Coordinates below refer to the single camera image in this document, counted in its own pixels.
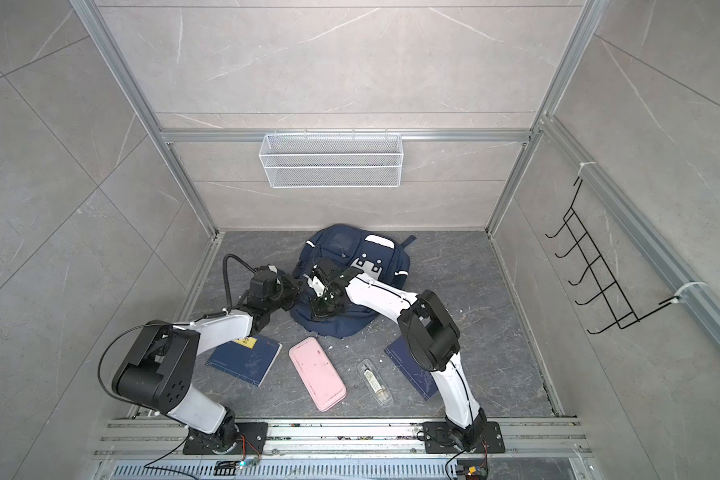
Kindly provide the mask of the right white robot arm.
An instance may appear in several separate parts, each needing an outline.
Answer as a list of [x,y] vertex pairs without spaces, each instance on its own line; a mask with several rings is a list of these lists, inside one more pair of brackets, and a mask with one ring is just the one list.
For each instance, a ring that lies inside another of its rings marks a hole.
[[434,292],[404,291],[358,267],[340,267],[329,259],[320,260],[306,278],[316,295],[311,309],[318,319],[359,305],[394,321],[413,360],[433,377],[453,440],[466,446],[480,437],[487,417],[464,373],[460,330]]

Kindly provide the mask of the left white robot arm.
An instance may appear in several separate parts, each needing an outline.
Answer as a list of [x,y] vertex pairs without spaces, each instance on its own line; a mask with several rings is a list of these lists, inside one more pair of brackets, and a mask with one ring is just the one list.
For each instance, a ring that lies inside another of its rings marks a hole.
[[153,320],[138,328],[111,380],[119,400],[157,411],[205,435],[236,431],[230,408],[211,400],[192,384],[196,358],[218,346],[256,335],[271,315],[293,308],[304,282],[273,265],[252,270],[249,288],[238,301],[196,320]]

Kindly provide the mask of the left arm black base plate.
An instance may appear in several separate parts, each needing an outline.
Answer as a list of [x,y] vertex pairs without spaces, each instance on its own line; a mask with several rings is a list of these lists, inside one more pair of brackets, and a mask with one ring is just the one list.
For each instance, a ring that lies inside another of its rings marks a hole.
[[184,455],[259,455],[266,442],[267,422],[225,423],[213,434],[190,428],[184,443]]

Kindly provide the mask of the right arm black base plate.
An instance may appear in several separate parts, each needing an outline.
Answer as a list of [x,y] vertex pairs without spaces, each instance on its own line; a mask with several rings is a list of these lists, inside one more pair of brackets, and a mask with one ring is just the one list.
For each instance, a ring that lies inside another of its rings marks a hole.
[[428,454],[480,453],[500,454],[506,451],[497,422],[477,422],[462,429],[449,421],[425,422],[415,438],[424,443]]

